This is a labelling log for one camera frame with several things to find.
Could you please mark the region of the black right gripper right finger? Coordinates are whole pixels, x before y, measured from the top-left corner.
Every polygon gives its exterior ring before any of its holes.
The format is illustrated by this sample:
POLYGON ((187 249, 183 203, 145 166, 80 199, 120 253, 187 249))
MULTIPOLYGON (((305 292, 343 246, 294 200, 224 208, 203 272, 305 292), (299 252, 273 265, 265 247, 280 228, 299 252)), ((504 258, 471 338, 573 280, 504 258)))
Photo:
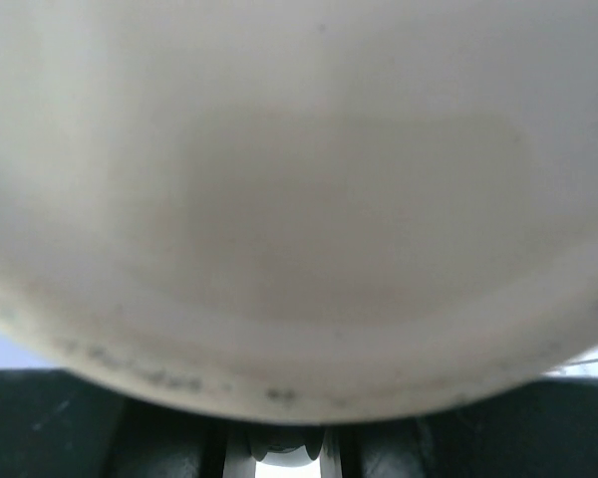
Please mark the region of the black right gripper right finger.
POLYGON ((356 477, 598 478, 598 378, 546 378, 350 434, 356 477))

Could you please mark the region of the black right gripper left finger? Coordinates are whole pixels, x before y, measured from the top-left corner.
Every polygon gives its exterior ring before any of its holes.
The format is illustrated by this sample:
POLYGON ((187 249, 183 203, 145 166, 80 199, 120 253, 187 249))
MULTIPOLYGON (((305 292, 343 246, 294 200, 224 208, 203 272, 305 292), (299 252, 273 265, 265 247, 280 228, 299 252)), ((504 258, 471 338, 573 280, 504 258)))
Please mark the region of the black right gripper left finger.
POLYGON ((210 422, 58 370, 0 369, 0 477, 211 477, 210 422))

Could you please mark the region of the beige tall patterned mug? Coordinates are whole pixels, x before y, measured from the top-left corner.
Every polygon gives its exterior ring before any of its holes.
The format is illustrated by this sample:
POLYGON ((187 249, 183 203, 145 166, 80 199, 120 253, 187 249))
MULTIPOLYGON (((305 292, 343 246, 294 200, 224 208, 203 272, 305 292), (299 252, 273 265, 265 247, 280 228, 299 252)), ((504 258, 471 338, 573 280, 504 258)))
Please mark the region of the beige tall patterned mug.
POLYGON ((0 332, 278 423, 598 345, 598 1, 0 1, 0 332))

